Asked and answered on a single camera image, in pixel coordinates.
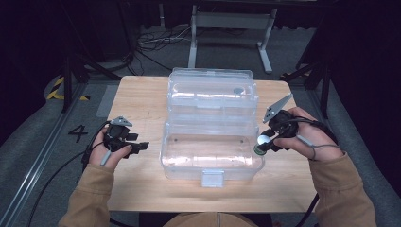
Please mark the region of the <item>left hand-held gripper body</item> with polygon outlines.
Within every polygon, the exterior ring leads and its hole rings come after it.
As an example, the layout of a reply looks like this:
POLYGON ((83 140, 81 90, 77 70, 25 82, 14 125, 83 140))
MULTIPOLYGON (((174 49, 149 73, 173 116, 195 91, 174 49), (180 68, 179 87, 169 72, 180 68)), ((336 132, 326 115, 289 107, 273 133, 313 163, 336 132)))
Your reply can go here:
POLYGON ((132 123, 124 116, 118 116, 108 122, 104 135, 104 145, 111 152, 116 152, 126 146, 126 138, 129 135, 132 123))

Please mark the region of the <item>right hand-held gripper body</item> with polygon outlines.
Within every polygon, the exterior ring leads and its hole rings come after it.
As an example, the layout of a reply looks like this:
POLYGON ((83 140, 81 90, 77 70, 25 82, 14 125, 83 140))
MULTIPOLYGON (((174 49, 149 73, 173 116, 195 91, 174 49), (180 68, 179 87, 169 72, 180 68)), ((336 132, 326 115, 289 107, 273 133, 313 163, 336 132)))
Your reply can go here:
POLYGON ((279 138, 290 138, 296 135, 298 125, 293 122, 295 117, 284 110, 284 106, 293 97, 293 93, 288 93, 286 96, 271 104, 264 115, 263 122, 267 123, 269 129, 274 129, 279 138))

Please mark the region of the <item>small white-capped bottle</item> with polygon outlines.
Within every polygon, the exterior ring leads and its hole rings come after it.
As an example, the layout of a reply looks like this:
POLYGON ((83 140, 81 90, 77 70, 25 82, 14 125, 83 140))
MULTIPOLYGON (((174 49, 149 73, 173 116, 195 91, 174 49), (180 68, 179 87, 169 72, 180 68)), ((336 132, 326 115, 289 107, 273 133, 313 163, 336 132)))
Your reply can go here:
POLYGON ((267 135, 259 135, 253 151, 260 156, 265 155, 271 146, 271 138, 267 135))

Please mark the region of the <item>clear plastic storage box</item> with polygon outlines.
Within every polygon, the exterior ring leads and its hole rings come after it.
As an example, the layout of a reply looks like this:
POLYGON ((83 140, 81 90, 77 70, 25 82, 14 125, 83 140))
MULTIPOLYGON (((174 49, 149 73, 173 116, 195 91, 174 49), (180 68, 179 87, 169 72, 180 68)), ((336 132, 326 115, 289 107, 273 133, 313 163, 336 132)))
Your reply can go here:
POLYGON ((253 151, 258 94, 249 70, 175 68, 168 77, 160 163, 169 179, 203 187, 250 181, 265 165, 253 151), (234 88, 243 88, 241 95, 234 88))

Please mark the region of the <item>person's left hand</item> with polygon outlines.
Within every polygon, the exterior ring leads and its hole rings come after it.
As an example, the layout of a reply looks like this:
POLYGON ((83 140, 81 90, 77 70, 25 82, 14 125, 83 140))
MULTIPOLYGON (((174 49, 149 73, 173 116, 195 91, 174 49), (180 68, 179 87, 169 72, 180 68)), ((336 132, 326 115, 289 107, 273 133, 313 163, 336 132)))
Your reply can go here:
MULTIPOLYGON (((100 162, 105 155, 105 153, 109 150, 103 145, 104 135, 106 133, 106 128, 103 128, 96 136, 96 139, 93 143, 92 152, 89 158, 89 163, 91 165, 100 166, 100 162)), ((131 151, 131 146, 127 145, 116 152, 112 152, 109 160, 107 161, 104 167, 109 169, 115 169, 118 163, 127 156, 131 151)))

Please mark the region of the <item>person's right hand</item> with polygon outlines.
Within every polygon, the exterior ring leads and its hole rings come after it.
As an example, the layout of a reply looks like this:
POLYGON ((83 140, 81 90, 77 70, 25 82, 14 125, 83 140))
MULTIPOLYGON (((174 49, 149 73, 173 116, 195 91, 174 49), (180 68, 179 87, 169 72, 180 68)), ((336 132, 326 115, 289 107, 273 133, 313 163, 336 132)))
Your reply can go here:
POLYGON ((344 152, 336 143, 319 128, 305 122, 300 122, 298 126, 298 134, 309 141, 313 147, 297 137, 278 138, 274 140, 274 144, 277 147, 296 150, 307 159, 313 161, 332 161, 344 155, 344 152))

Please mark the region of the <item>black metal stand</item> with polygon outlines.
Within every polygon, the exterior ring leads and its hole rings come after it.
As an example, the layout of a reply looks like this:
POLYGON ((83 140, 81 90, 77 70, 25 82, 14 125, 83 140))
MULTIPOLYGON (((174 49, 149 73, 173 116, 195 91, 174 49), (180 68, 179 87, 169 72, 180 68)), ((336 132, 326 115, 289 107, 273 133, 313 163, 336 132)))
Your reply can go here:
POLYGON ((315 90, 321 85, 320 111, 325 119, 328 118, 327 104, 329 96, 329 87, 331 79, 331 71, 327 61, 316 61, 303 66, 292 73, 284 73, 280 76, 280 80, 289 82, 300 76, 307 75, 304 81, 304 87, 307 90, 315 90))
POLYGON ((89 81, 89 73, 85 68, 86 65, 89 65, 95 71, 103 74, 109 79, 113 80, 121 80, 121 77, 101 66, 95 61, 90 60, 89 58, 80 55, 80 54, 69 54, 65 58, 64 62, 64 101, 62 112, 66 113, 68 109, 72 106, 73 103, 73 91, 72 91, 72 77, 75 77, 78 83, 86 83, 89 81))

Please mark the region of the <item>person's tan lap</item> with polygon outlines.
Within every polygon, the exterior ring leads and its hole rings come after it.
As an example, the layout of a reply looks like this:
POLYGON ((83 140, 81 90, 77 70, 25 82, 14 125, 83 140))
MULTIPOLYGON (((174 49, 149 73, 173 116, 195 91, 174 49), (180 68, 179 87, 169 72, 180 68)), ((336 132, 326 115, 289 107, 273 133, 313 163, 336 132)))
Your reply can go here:
POLYGON ((180 213, 163 227, 258 227, 242 215, 220 212, 180 213))

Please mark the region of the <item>aluminium floor rail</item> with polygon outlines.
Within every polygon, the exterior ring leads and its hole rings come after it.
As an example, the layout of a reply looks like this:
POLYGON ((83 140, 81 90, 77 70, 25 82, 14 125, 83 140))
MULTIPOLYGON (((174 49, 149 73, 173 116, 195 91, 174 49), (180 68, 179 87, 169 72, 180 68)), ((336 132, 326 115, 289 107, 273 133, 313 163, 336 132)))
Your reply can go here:
POLYGON ((61 113, 57 118, 56 123, 46 138, 44 145, 38 152, 32 166, 25 175, 24 180, 22 181, 8 209, 0 219, 0 227, 11 227, 18 218, 31 191, 33 190, 36 182, 39 180, 51 153, 54 150, 55 144, 60 137, 62 128, 64 127, 68 117, 78 103, 80 96, 85 91, 86 87, 86 83, 78 83, 76 85, 76 88, 72 93, 72 97, 68 101, 69 106, 67 107, 66 111, 61 113))

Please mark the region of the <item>grey metal table frame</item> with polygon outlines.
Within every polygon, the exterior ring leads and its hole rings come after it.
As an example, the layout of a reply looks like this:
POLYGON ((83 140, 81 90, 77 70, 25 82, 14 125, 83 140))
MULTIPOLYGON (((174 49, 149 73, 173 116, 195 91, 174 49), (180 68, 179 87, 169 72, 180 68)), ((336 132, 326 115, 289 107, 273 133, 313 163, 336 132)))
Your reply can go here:
POLYGON ((197 29, 203 28, 235 28, 263 30, 264 38, 256 44, 264 71, 272 73, 272 66, 266 50, 277 10, 272 9, 268 14, 202 12, 197 5, 192 6, 191 15, 191 44, 188 57, 188 68, 196 67, 197 59, 197 29))

